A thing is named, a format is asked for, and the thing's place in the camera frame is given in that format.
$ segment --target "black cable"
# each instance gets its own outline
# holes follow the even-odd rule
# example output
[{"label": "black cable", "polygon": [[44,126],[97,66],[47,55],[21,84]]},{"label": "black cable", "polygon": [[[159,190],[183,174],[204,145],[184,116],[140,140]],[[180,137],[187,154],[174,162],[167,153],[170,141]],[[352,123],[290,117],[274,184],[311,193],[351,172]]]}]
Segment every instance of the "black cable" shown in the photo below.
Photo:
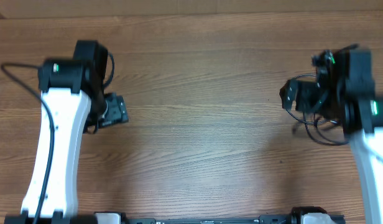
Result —
[{"label": "black cable", "polygon": [[[306,121],[306,115],[305,113],[303,113],[303,120]],[[309,135],[309,138],[314,141],[315,143],[318,143],[318,144],[321,144],[321,145],[324,145],[324,146],[340,146],[339,144],[335,144],[335,143],[328,143],[328,142],[323,142],[323,141],[320,141],[320,140],[317,140],[315,137],[313,137],[309,131],[309,126],[307,124],[305,124],[305,129],[306,129],[306,132],[308,133]]]},{"label": "black cable", "polygon": [[112,53],[109,52],[108,54],[109,54],[109,57],[111,60],[111,73],[110,73],[110,76],[107,79],[107,81],[103,84],[103,89],[107,88],[110,85],[110,83],[114,77],[114,57],[113,57]]},{"label": "black cable", "polygon": [[47,193],[50,168],[52,166],[53,146],[55,145],[55,125],[53,123],[52,113],[50,112],[48,105],[41,98],[41,96],[36,91],[31,89],[31,87],[29,87],[23,81],[21,81],[20,79],[15,77],[13,74],[8,72],[5,67],[21,67],[21,68],[34,68],[34,69],[39,69],[40,67],[35,66],[35,65],[21,64],[21,63],[2,63],[1,64],[1,70],[5,73],[5,75],[7,77],[9,77],[11,80],[13,80],[17,84],[19,84],[24,89],[26,89],[29,93],[31,93],[31,95],[33,95],[37,100],[39,100],[41,102],[42,106],[44,106],[45,110],[47,111],[48,118],[49,118],[50,142],[49,142],[49,153],[48,153],[47,168],[45,170],[44,181],[42,182],[41,194],[40,194],[40,198],[38,201],[37,210],[35,211],[35,217],[34,217],[34,220],[32,222],[33,224],[37,224],[38,219],[41,215],[42,205],[44,204],[45,194]]},{"label": "black cable", "polygon": [[[309,124],[309,125],[314,125],[315,123],[313,121],[304,121],[300,118],[297,118],[294,114],[292,114],[289,110],[285,109],[286,112],[288,112],[291,117],[293,117],[294,119],[296,119],[299,123],[302,123],[302,124]],[[318,124],[324,124],[325,122],[327,122],[327,120],[323,120],[323,121],[320,121]]]},{"label": "black cable", "polygon": [[313,115],[313,120],[314,120],[314,122],[315,122],[314,127],[315,127],[315,129],[316,129],[317,134],[318,134],[320,137],[322,137],[322,138],[323,138],[324,140],[326,140],[326,141],[329,141],[329,142],[334,143],[334,144],[337,145],[337,146],[343,146],[343,145],[346,145],[346,144],[349,143],[348,140],[345,140],[345,141],[343,141],[343,142],[340,142],[340,141],[331,140],[331,139],[329,139],[328,137],[324,136],[324,134],[322,134],[321,131],[320,131],[320,130],[318,129],[318,127],[317,127],[317,123],[318,123],[318,121],[319,121],[320,119],[321,119],[321,116],[319,116],[319,117],[316,119],[316,114]]},{"label": "black cable", "polygon": [[333,125],[328,126],[328,127],[324,127],[321,130],[322,131],[331,131],[332,129],[342,125],[342,123],[340,123],[340,121],[338,121],[338,122],[337,121],[330,121],[330,122],[333,123]]}]

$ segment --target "wood grain surface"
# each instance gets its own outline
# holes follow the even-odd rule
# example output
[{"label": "wood grain surface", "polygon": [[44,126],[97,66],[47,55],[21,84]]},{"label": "wood grain surface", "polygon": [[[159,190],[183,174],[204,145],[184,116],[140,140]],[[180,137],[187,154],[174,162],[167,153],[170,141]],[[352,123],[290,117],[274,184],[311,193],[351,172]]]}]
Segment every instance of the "wood grain surface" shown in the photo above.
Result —
[{"label": "wood grain surface", "polygon": [[0,18],[383,10],[383,0],[0,0]]},{"label": "wood grain surface", "polygon": [[[313,72],[311,55],[360,43],[383,93],[383,11],[0,20],[0,63],[71,57],[78,39],[113,53],[109,91],[130,116],[83,136],[81,213],[257,217],[316,205],[364,223],[349,146],[293,136],[279,89]],[[35,71],[12,71],[37,88]],[[39,129],[40,105],[0,72],[0,223],[19,213]]]}]

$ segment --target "green led light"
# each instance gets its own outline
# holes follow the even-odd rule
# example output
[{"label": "green led light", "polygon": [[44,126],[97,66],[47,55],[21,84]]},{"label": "green led light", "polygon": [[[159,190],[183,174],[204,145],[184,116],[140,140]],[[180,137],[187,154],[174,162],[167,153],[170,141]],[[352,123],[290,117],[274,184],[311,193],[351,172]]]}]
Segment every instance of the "green led light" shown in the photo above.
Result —
[{"label": "green led light", "polygon": [[333,64],[335,64],[335,59],[333,53],[330,52],[330,59],[333,61]]},{"label": "green led light", "polygon": [[59,72],[59,65],[56,63],[53,65],[53,72]]},{"label": "green led light", "polygon": [[378,114],[378,107],[377,107],[377,102],[376,101],[373,101],[372,102],[372,113],[374,115],[377,115]]}]

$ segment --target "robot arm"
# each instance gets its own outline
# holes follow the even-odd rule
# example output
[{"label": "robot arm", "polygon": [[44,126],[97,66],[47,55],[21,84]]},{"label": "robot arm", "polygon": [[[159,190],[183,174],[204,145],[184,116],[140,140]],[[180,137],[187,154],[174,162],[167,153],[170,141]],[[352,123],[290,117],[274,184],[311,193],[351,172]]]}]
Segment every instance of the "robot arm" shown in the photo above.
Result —
[{"label": "robot arm", "polygon": [[[356,160],[367,223],[383,223],[383,97],[375,96],[371,53],[357,45],[313,57],[316,81],[289,80],[280,90],[283,108],[319,114],[343,125]],[[315,139],[319,144],[339,145]],[[318,120],[311,122],[320,136]]]},{"label": "robot arm", "polygon": [[[63,212],[64,217],[72,217],[78,208],[78,158],[83,127],[91,110],[91,98],[83,91],[72,94],[69,88],[50,88],[47,93],[42,93],[42,99],[52,112],[56,130],[52,168],[40,217],[51,218],[57,211]],[[34,173],[21,209],[22,212],[28,212],[31,218],[35,217],[47,166],[49,133],[48,115],[42,107]]]},{"label": "robot arm", "polygon": [[363,130],[350,139],[358,167],[366,223],[383,223],[383,128],[374,133]]},{"label": "robot arm", "polygon": [[[109,81],[103,83],[108,55],[113,70]],[[115,93],[104,94],[104,88],[109,85],[113,75],[113,56],[97,41],[90,40],[77,42],[72,59],[51,58],[39,68],[43,107],[34,172],[23,199],[22,215],[6,218],[5,223],[29,223],[32,220],[33,223],[40,223],[39,218],[42,218],[42,223],[55,223],[57,220],[66,223],[66,220],[80,218],[77,216],[76,175],[82,134],[90,126],[95,126],[95,133],[99,128],[128,122],[123,98]],[[44,102],[55,125],[52,163],[48,160],[52,124]],[[48,166],[50,172],[47,172],[48,181],[44,184]],[[43,185],[46,191],[41,203]],[[87,218],[87,223],[96,222],[96,218]]]}]

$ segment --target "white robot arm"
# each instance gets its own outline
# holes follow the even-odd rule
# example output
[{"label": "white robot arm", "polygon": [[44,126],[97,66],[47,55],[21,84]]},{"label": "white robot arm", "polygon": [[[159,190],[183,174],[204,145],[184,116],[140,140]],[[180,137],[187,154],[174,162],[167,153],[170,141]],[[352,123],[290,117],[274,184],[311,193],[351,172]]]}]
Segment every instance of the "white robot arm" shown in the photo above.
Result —
[{"label": "white robot arm", "polygon": [[359,171],[366,223],[383,223],[383,128],[374,128],[371,134],[364,130],[354,133],[350,145]]},{"label": "white robot arm", "polygon": [[[97,130],[97,128],[128,121],[123,98],[114,93],[103,94],[105,85],[102,73],[104,74],[103,71],[106,70],[107,55],[107,50],[97,42],[81,41],[77,43],[72,60],[47,60],[39,70],[41,98],[48,105],[55,124],[52,168],[39,213],[37,208],[48,164],[51,125],[43,106],[37,158],[32,180],[22,203],[22,215],[6,217],[6,224],[37,222],[36,220],[39,218],[43,222],[50,220],[49,223],[120,224],[131,222],[130,220],[124,221],[124,217],[118,213],[97,213],[88,218],[82,218],[77,214],[76,175],[82,134],[88,126],[95,125],[95,130]],[[343,122],[344,132],[350,136],[349,143],[359,171],[366,222],[377,224],[383,223],[383,114],[380,114],[383,113],[383,99],[367,100],[367,98],[375,99],[374,84],[369,79],[371,78],[371,61],[368,66],[369,74],[366,74],[367,67],[362,67],[368,58],[370,57],[367,57],[367,52],[343,50],[335,56],[331,52],[324,52],[319,59],[316,58],[318,60],[316,61],[318,67],[316,83],[312,85],[311,82],[289,80],[280,91],[280,95],[285,109],[291,108],[292,101],[296,97],[299,111],[318,113],[328,119],[340,118]],[[334,67],[335,61],[338,61],[338,66],[341,67],[345,67],[345,63],[348,62],[349,64],[346,66],[348,69]],[[360,71],[361,77],[356,75],[356,69]],[[329,100],[327,98],[321,100],[323,95],[328,95]],[[314,99],[319,103],[310,105]],[[308,124],[305,119],[299,122]],[[270,224],[270,222],[276,224],[344,223],[343,217],[330,217],[325,213],[324,210],[316,207],[308,208],[305,211],[293,209],[289,216],[274,218],[266,215],[253,219],[251,222],[266,224]],[[226,221],[218,220],[218,223],[227,223]],[[144,222],[145,220],[135,222],[135,224],[144,224]]]}]

